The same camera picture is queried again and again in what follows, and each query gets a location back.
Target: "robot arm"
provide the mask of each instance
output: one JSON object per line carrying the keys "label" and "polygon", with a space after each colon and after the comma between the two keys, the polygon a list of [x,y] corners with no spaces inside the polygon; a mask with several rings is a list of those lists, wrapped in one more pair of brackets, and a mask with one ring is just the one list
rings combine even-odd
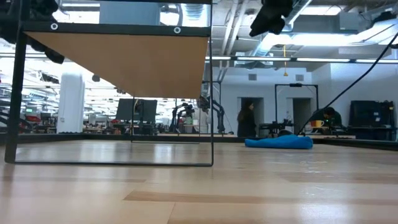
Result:
{"label": "robot arm", "polygon": [[217,103],[217,101],[213,100],[213,110],[217,113],[217,120],[218,120],[217,129],[218,129],[218,132],[219,133],[224,133],[225,132],[225,127],[224,127],[225,111],[224,111],[224,108],[219,103]]}
{"label": "robot arm", "polygon": [[192,105],[188,105],[186,104],[186,106],[184,106],[185,109],[181,110],[180,112],[178,112],[178,116],[177,116],[177,124],[175,125],[175,130],[178,131],[179,128],[179,124],[180,124],[180,118],[182,116],[182,113],[185,112],[185,117],[192,117],[192,113],[194,113],[195,111],[192,109]]}
{"label": "robot arm", "polygon": [[176,116],[177,116],[177,111],[178,111],[178,109],[180,109],[180,108],[182,108],[184,106],[188,106],[188,103],[183,103],[181,105],[178,105],[172,111],[173,117],[172,117],[172,121],[170,123],[170,130],[173,131],[173,132],[178,128],[178,121],[177,121],[177,124],[176,124],[176,120],[175,120]]}

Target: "ceiling light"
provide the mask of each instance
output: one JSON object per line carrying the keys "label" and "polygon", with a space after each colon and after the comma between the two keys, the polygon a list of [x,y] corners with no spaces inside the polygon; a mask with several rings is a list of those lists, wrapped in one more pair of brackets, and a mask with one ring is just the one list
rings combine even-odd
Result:
{"label": "ceiling light", "polygon": [[36,105],[42,105],[42,102],[37,102],[37,101],[28,101],[28,103],[36,104]]}
{"label": "ceiling light", "polygon": [[211,59],[213,60],[231,60],[231,57],[228,56],[213,56]]}
{"label": "ceiling light", "polygon": [[341,8],[337,5],[333,6],[307,6],[300,15],[309,16],[336,16],[341,12]]}
{"label": "ceiling light", "polygon": [[[374,63],[376,59],[357,59],[356,63]],[[381,59],[378,63],[398,63],[398,60]]]}
{"label": "ceiling light", "polygon": [[298,58],[298,62],[349,62],[350,59],[340,58]]}
{"label": "ceiling light", "polygon": [[288,62],[290,60],[290,58],[282,58],[282,57],[238,57],[237,60],[263,61],[263,62]]}
{"label": "ceiling light", "polygon": [[88,3],[88,4],[63,3],[62,7],[100,7],[100,3]]}
{"label": "ceiling light", "polygon": [[[0,57],[14,58],[15,53],[1,53]],[[26,58],[47,58],[45,54],[26,54]]]}

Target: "black equipment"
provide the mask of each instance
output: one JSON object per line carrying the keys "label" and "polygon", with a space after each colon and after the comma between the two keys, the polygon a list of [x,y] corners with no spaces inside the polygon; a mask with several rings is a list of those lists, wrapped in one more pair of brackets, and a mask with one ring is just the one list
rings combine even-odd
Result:
{"label": "black equipment", "polygon": [[[133,105],[135,105],[134,117],[132,117]],[[116,119],[125,121],[133,119],[154,124],[156,123],[156,108],[157,100],[119,99]]]}
{"label": "black equipment", "polygon": [[218,130],[218,133],[224,134],[225,133],[225,127],[224,127],[225,110],[224,110],[223,106],[221,106],[215,100],[213,100],[213,110],[217,113],[217,121],[218,121],[217,130]]}
{"label": "black equipment", "polygon": [[[199,104],[200,108],[203,108],[204,110],[207,110],[210,108],[210,97],[204,98],[200,97],[201,101]],[[225,115],[225,110],[223,106],[221,106],[217,101],[213,100],[213,110],[217,114],[217,130],[218,133],[224,134],[225,133],[225,126],[224,126],[224,115]]]}
{"label": "black equipment", "polygon": [[249,35],[254,37],[265,32],[280,34],[285,26],[282,16],[286,18],[292,12],[293,0],[262,0],[261,2],[262,7],[250,26]]}
{"label": "black equipment", "polygon": [[278,123],[273,121],[271,124],[259,124],[259,133],[262,130],[268,130],[267,136],[269,138],[276,138],[283,135],[288,135],[291,133],[288,130],[285,130],[286,127],[292,127],[294,124],[291,120],[284,119],[283,123]]}
{"label": "black equipment", "polygon": [[[10,44],[17,42],[17,30],[19,12],[19,1],[13,0],[7,11],[6,22],[0,25],[0,37]],[[30,17],[31,21],[57,22],[52,14],[58,10],[58,4],[54,0],[30,0]],[[65,57],[58,52],[46,47],[37,40],[28,37],[27,44],[38,52],[44,52],[45,55],[55,63],[62,64]]]}
{"label": "black equipment", "polygon": [[164,125],[162,123],[157,124],[156,129],[159,133],[165,133],[166,129],[168,130],[169,127],[167,125]]}
{"label": "black equipment", "polygon": [[394,103],[370,100],[352,101],[349,110],[349,125],[354,127],[394,127]]}
{"label": "black equipment", "polygon": [[185,112],[184,117],[191,117],[192,118],[192,114],[195,112],[195,110],[193,109],[192,105],[188,105],[188,106],[184,106],[184,110],[181,110],[180,112],[178,112],[178,116],[177,116],[177,124],[174,126],[174,130],[179,132],[178,127],[180,124],[180,118],[182,116],[182,113]]}
{"label": "black equipment", "polygon": [[177,131],[177,129],[178,129],[177,122],[176,122],[177,111],[178,111],[178,109],[180,109],[180,108],[182,108],[182,107],[186,107],[186,106],[188,106],[188,103],[183,103],[183,104],[181,104],[181,105],[179,105],[179,106],[176,106],[176,107],[173,109],[173,111],[172,111],[173,118],[172,118],[172,122],[170,123],[170,127],[169,127],[169,131],[170,131],[170,132],[173,132],[173,133],[174,133],[174,132]]}

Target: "camera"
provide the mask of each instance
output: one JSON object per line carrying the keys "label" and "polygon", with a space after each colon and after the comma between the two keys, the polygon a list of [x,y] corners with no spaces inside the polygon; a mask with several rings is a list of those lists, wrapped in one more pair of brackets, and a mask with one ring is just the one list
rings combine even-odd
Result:
{"label": "camera", "polygon": [[293,0],[264,0],[262,7],[251,24],[251,37],[271,32],[280,34],[285,26],[285,20],[293,10]]}

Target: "person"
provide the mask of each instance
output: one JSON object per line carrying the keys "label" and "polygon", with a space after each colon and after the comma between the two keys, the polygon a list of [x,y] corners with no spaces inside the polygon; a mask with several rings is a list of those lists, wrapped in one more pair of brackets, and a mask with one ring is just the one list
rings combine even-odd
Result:
{"label": "person", "polygon": [[238,137],[256,137],[256,122],[253,113],[254,105],[246,100],[238,114]]}
{"label": "person", "polygon": [[324,121],[324,126],[329,127],[340,127],[342,126],[341,115],[339,112],[335,111],[334,108],[327,107],[325,109],[316,111],[312,116],[311,121],[321,120]]}

